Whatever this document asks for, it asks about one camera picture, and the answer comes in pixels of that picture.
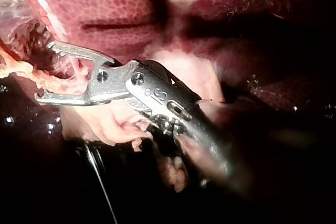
metal rivet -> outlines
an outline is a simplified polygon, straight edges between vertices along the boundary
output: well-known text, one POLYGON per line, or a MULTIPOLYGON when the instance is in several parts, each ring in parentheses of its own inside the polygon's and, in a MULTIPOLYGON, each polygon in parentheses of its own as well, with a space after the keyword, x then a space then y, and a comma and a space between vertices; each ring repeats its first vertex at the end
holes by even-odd
POLYGON ((140 86, 144 81, 145 77, 142 73, 135 73, 131 78, 131 82, 134 86, 140 86))
POLYGON ((105 70, 101 70, 97 74, 97 81, 99 83, 104 83, 107 81, 109 74, 105 70))

